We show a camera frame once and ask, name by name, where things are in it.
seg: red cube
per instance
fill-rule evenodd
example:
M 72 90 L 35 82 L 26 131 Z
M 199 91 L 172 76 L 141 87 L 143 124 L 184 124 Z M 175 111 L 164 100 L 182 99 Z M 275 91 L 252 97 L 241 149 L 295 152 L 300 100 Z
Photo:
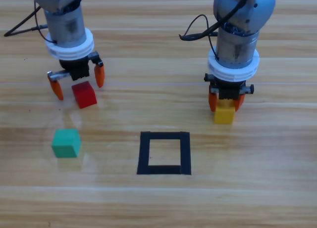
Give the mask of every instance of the red cube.
M 71 87 L 79 108 L 86 108 L 97 104 L 95 91 L 88 81 Z

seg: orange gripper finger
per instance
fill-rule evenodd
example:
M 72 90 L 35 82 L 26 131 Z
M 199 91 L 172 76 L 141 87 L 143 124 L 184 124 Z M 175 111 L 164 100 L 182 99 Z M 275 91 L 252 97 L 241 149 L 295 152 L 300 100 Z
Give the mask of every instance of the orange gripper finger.
M 104 66 L 99 67 L 98 65 L 95 66 L 95 77 L 96 82 L 99 88 L 104 85 L 105 82 L 105 68 Z
M 50 80 L 50 78 L 49 78 L 49 81 L 50 81 L 53 92 L 56 94 L 59 100 L 63 101 L 64 100 L 63 91 L 61 90 L 59 82 L 58 81 L 53 82 Z
M 209 86 L 209 97 L 208 97 L 208 100 L 209 100 L 209 107 L 210 107 L 210 110 L 212 112 L 215 112 L 216 111 L 216 106 L 217 106 L 217 94 L 215 93 L 210 93 L 210 86 Z
M 234 100 L 234 101 L 233 101 L 233 102 L 234 102 L 234 107 L 235 107 L 236 111 L 238 111 L 238 110 L 241 108 L 245 96 L 246 96 L 245 94 L 240 95 L 238 100 Z

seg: green cube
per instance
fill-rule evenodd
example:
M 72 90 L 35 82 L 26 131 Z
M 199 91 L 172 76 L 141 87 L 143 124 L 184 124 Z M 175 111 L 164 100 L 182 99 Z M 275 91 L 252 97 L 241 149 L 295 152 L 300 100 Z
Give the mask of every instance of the green cube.
M 77 129 L 56 130 L 52 149 L 57 158 L 75 158 L 79 154 L 81 139 Z

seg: metal cylinder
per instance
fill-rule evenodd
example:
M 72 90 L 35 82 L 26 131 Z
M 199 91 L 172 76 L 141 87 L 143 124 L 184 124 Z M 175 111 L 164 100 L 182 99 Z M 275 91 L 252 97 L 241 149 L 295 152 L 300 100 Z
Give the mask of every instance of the metal cylinder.
M 259 32 L 250 36 L 239 36 L 218 29 L 216 54 L 218 63 L 224 67 L 237 69 L 251 64 L 256 49 Z
M 60 47 L 79 46 L 86 40 L 85 25 L 81 6 L 64 15 L 45 12 L 51 38 Z

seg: wood grain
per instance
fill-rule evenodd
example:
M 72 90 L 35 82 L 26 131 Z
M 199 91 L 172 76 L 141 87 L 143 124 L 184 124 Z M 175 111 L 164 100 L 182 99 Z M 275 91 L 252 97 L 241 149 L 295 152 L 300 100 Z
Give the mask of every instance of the wood grain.
M 316 4 L 277 0 L 233 125 L 213 124 L 208 41 L 178 38 L 196 15 L 213 19 L 212 0 L 83 0 L 106 64 L 102 89 L 78 81 L 98 100 L 83 110 L 71 79 L 64 102 L 52 93 L 46 72 L 60 65 L 38 33 L 1 37 L 0 228 L 316 228 Z M 1 35 L 32 6 L 0 0 Z M 79 130 L 79 158 L 54 157 L 60 128 Z M 141 131 L 190 132 L 193 175 L 136 175 Z M 178 155 L 154 142 L 150 163 Z

